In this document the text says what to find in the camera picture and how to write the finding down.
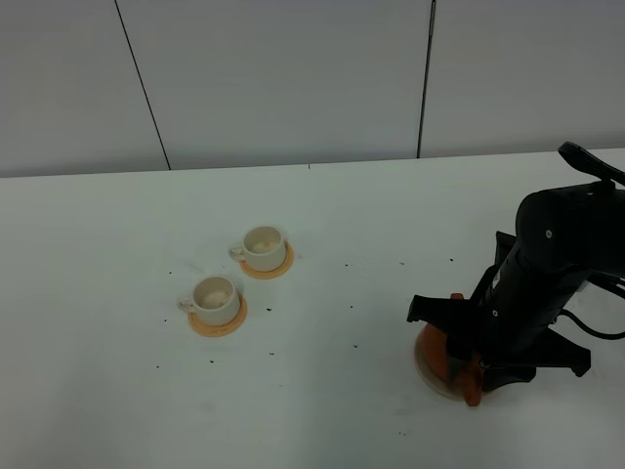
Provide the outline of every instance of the white cup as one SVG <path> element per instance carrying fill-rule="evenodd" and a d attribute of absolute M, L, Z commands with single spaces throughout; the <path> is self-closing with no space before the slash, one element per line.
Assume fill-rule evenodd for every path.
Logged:
<path fill-rule="evenodd" d="M 196 313 L 202 322 L 210 325 L 230 322 L 241 308 L 234 283 L 223 276 L 205 278 L 176 303 L 185 313 Z"/>
<path fill-rule="evenodd" d="M 258 272 L 274 271 L 286 259 L 284 236 L 274 227 L 259 227 L 248 232 L 241 242 L 228 248 L 235 261 L 245 261 Z"/>

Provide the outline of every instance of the white table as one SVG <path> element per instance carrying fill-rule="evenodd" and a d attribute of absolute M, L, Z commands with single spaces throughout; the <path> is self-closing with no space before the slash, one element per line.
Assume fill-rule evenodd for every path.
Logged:
<path fill-rule="evenodd" d="M 0 467 L 620 467 L 625 341 L 562 319 L 590 372 L 473 409 L 420 380 L 405 321 L 471 294 L 524 196 L 590 180 L 553 152 L 0 181 Z M 263 223 L 297 253 L 270 281 L 226 251 Z M 207 339 L 174 303 L 213 273 L 249 314 Z M 606 331 L 624 307 L 569 304 Z"/>

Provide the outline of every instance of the orange saucer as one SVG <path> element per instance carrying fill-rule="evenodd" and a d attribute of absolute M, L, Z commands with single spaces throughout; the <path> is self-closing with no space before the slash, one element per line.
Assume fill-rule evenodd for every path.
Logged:
<path fill-rule="evenodd" d="M 238 299 L 241 302 L 241 307 L 230 322 L 222 325 L 210 325 L 206 322 L 202 322 L 196 313 L 187 313 L 188 325 L 191 326 L 191 329 L 204 337 L 222 337 L 235 332 L 243 324 L 245 317 L 247 317 L 247 302 L 240 293 Z"/>
<path fill-rule="evenodd" d="M 243 271 L 249 277 L 257 278 L 258 280 L 269 280 L 270 278 L 280 277 L 291 268 L 291 266 L 293 265 L 293 258 L 295 257 L 291 244 L 289 244 L 288 241 L 285 241 L 284 244 L 286 246 L 286 257 L 284 258 L 284 262 L 282 263 L 282 265 L 277 269 L 273 269 L 269 272 L 259 272 L 248 266 L 245 261 L 241 261 L 239 262 L 239 265 L 241 266 L 241 271 Z"/>
<path fill-rule="evenodd" d="M 462 294 L 454 293 L 451 299 L 461 300 Z M 484 370 L 479 366 L 479 355 L 473 352 L 457 376 L 449 376 L 446 352 L 447 334 L 426 324 L 419 333 L 414 347 L 417 370 L 423 380 L 436 392 L 451 399 L 464 399 L 469 406 L 479 405 Z"/>

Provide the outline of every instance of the cup rim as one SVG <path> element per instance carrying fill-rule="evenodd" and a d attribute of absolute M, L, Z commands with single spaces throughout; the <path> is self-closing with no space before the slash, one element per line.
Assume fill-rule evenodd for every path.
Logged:
<path fill-rule="evenodd" d="M 210 280 L 211 278 L 223 278 L 227 280 L 232 287 L 232 296 L 230 296 L 228 301 L 224 303 L 223 306 L 220 306 L 218 308 L 203 308 L 199 306 L 197 302 L 195 301 L 195 290 L 197 290 L 199 285 L 204 283 L 206 280 Z M 205 311 L 207 313 L 219 313 L 221 310 L 227 308 L 230 305 L 230 303 L 232 303 L 232 301 L 234 301 L 234 296 L 236 295 L 238 295 L 238 290 L 236 289 L 236 285 L 234 284 L 234 282 L 232 281 L 230 277 L 220 276 L 219 274 L 214 274 L 214 275 L 203 278 L 202 280 L 200 280 L 198 283 L 195 284 L 195 286 L 193 287 L 193 291 L 191 292 L 191 302 L 193 303 L 193 307 L 197 308 L 200 311 Z"/>
<path fill-rule="evenodd" d="M 274 249 L 272 249 L 271 251 L 267 251 L 267 252 L 252 252 L 250 251 L 247 246 L 245 246 L 245 238 L 252 232 L 254 232 L 255 230 L 259 229 L 259 228 L 270 228 L 272 230 L 276 230 L 277 233 L 280 235 L 280 242 L 278 243 L 278 246 L 276 246 Z M 254 227 L 250 230 L 247 231 L 247 233 L 243 236 L 243 240 L 241 241 L 241 246 L 243 247 L 243 250 L 250 254 L 251 256 L 256 256 L 256 257 L 265 257 L 265 256 L 269 256 L 273 253 L 275 253 L 275 251 L 277 251 L 280 248 L 280 245 L 282 245 L 283 243 L 285 243 L 286 240 L 284 239 L 284 234 L 282 234 L 282 230 L 280 230 L 277 227 L 272 227 L 271 225 L 259 225 L 258 227 Z"/>

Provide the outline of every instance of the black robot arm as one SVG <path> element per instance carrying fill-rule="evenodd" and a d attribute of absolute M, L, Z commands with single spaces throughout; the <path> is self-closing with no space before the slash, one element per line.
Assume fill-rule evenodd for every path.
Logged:
<path fill-rule="evenodd" d="M 517 238 L 497 234 L 495 264 L 471 299 L 416 295 L 410 306 L 409 321 L 425 320 L 447 334 L 449 362 L 481 356 L 484 391 L 528 382 L 536 367 L 569 367 L 583 375 L 590 351 L 549 325 L 586 279 L 620 291 L 625 277 L 625 191 L 614 184 L 625 183 L 625 174 L 576 144 L 565 143 L 559 152 L 573 168 L 601 180 L 526 197 Z"/>

